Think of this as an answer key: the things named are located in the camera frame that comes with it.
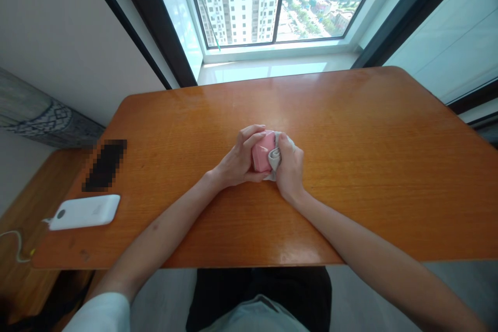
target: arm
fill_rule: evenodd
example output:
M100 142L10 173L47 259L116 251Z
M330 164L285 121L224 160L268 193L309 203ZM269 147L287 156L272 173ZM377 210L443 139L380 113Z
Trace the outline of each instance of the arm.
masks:
M302 186L304 153L280 138L277 185L284 197L331 243L365 283L423 330L487 330L438 277L406 253L334 209Z
M251 148L263 137L262 125L240 131L236 145L213 170L159 215L124 251L90 298L107 292L125 295L130 302L173 254L204 208L222 189L246 181L260 182L269 173L249 172Z

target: white power bank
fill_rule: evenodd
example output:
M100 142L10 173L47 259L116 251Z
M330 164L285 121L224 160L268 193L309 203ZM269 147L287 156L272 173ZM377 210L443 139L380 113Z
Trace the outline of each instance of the white power bank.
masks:
M112 222L120 195L86 197L64 201L50 221L51 231L106 225Z

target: black pants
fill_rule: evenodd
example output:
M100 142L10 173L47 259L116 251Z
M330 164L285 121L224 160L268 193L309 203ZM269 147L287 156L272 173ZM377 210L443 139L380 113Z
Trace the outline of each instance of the black pants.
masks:
M198 332L258 294L287 309L310 332L328 332L332 286L325 267L198 269L187 332Z

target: white sleeve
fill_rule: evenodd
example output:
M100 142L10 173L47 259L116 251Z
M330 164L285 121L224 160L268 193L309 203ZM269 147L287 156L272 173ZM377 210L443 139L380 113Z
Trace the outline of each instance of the white sleeve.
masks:
M74 315L63 332L130 332L130 303L121 293L92 298Z

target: left hand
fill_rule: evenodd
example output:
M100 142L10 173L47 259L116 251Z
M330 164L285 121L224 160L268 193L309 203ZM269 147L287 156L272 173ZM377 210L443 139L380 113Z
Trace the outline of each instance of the left hand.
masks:
M232 150L216 166L212 173L220 183L221 188L236 186L244 182L261 182L270 172L251 172L251 149L266 134L264 124L253 124L240 130L237 143Z

